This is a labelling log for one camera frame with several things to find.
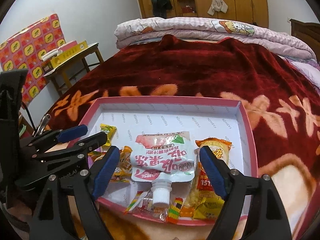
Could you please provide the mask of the white hanging cloth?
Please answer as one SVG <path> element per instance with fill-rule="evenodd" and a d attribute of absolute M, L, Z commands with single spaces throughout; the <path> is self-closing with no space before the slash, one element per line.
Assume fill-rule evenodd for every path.
<path fill-rule="evenodd" d="M 207 13 L 213 16 L 215 12 L 223 12 L 225 14 L 227 10 L 228 10 L 228 5 L 225 3 L 224 0 L 212 0 L 212 3 Z"/>

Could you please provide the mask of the small wooden side table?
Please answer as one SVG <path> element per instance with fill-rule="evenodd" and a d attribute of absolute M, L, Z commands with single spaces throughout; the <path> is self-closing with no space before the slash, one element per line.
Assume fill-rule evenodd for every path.
<path fill-rule="evenodd" d="M 93 64 L 88 64 L 86 61 L 86 57 L 88 55 L 95 54 L 98 62 Z M 69 90 L 72 87 L 71 80 L 81 74 L 83 71 L 89 73 L 91 71 L 91 67 L 96 67 L 104 62 L 104 59 L 99 50 L 99 43 L 92 43 L 88 45 L 83 51 L 72 56 L 70 59 L 67 59 L 60 66 L 55 69 L 49 71 L 44 77 L 50 81 L 55 90 L 57 91 L 59 96 L 62 96 L 64 92 Z M 73 74 L 71 77 L 68 76 L 67 71 L 71 69 L 75 64 L 82 63 L 83 68 L 78 72 Z"/>

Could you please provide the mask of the white pink jelly drink pouch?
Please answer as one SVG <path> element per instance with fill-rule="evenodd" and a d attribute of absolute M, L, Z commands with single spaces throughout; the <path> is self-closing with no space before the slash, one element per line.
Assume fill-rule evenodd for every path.
<path fill-rule="evenodd" d="M 130 154 L 131 179 L 150 183 L 152 205 L 168 207 L 173 183 L 195 177 L 196 155 L 188 131 L 141 134 Z"/>

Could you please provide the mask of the red cream floral blanket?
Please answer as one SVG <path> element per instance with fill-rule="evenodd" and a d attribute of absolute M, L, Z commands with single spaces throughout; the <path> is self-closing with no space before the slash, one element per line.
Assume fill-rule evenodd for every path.
<path fill-rule="evenodd" d="M 319 93 L 292 64 L 258 44 L 233 38 L 187 42 L 172 35 L 128 46 L 80 79 L 50 109 L 51 129 L 77 125 L 106 96 L 197 96 L 240 100 L 295 239 L 319 211 Z"/>

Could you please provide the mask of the clear colourful candy packet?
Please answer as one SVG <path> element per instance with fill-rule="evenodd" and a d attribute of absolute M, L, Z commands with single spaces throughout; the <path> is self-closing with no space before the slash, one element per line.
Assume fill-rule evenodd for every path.
<path fill-rule="evenodd" d="M 139 215 L 144 219 L 155 219 L 156 221 L 177 224 L 183 206 L 183 198 L 176 197 L 169 202 L 168 207 L 155 207 L 152 205 L 151 191 L 138 191 L 125 209 L 124 214 Z"/>

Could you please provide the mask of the red yellow patterned board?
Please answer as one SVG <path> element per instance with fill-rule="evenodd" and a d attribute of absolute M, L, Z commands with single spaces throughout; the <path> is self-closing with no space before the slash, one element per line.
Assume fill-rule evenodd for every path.
<path fill-rule="evenodd" d="M 47 85 L 41 57 L 63 44 L 65 38 L 57 14 L 29 25 L 1 44 L 1 70 L 28 70 L 22 88 L 22 99 L 26 105 Z"/>

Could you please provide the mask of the pink checked folded quilt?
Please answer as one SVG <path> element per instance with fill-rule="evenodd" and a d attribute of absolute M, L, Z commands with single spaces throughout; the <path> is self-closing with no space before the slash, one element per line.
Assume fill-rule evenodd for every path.
<path fill-rule="evenodd" d="M 118 49 L 132 44 L 160 40 L 170 34 L 183 40 L 218 42 L 233 38 L 263 46 L 292 63 L 313 85 L 319 87 L 319 63 L 315 51 L 287 33 L 235 20 L 201 17 L 152 17 L 119 24 L 114 32 Z"/>

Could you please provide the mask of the pink shallow box lid tray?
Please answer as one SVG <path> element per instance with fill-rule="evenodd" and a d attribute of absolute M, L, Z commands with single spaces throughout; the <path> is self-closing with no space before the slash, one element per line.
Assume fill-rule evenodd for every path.
<path fill-rule="evenodd" d="M 196 140 L 218 138 L 232 142 L 228 166 L 242 174 L 257 177 L 257 154 L 251 126 L 240 100 L 173 96 L 99 98 L 86 112 L 80 125 L 86 125 L 89 137 L 101 131 L 100 124 L 116 126 L 112 145 L 136 151 L 136 137 L 187 131 L 191 149 Z M 109 183 L 98 202 L 124 213 L 137 191 L 150 190 L 151 183 Z"/>

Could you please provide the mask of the yellow rice cracker packet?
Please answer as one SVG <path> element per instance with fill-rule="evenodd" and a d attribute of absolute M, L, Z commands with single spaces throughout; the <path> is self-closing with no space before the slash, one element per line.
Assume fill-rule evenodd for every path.
<path fill-rule="evenodd" d="M 232 143 L 218 138 L 207 138 L 195 141 L 198 148 L 208 146 L 217 159 L 225 163 L 229 161 L 229 150 Z M 181 209 L 181 217 L 192 219 L 217 219 L 224 201 L 215 194 L 209 178 L 204 171 L 201 162 L 197 161 L 195 178 L 193 179 L 189 195 L 187 196 Z"/>

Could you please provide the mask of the yellow small snack packet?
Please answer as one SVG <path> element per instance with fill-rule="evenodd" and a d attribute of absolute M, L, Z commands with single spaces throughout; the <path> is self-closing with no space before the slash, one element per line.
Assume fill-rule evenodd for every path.
<path fill-rule="evenodd" d="M 117 131 L 116 126 L 100 124 L 100 130 L 107 135 L 107 141 L 105 142 L 104 146 L 108 147 L 111 146 L 111 140 Z"/>

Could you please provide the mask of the dark wooden headboard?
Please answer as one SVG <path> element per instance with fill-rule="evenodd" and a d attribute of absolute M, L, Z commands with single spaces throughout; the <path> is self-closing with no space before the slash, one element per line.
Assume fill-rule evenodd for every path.
<path fill-rule="evenodd" d="M 305 42 L 315 53 L 319 63 L 320 24 L 291 19 L 291 35 Z"/>

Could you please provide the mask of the yellow gift box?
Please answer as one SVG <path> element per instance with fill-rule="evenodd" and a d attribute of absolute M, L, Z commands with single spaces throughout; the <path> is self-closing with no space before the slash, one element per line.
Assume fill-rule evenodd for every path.
<path fill-rule="evenodd" d="M 55 69 L 58 66 L 60 66 L 61 64 L 63 64 L 64 62 L 66 62 L 68 59 L 73 57 L 74 55 L 82 52 L 83 50 L 85 50 L 87 48 L 88 48 L 87 41 L 83 41 L 83 42 L 65 50 L 60 55 L 57 55 L 56 57 L 52 58 L 50 60 L 50 63 L 52 65 L 52 67 Z"/>

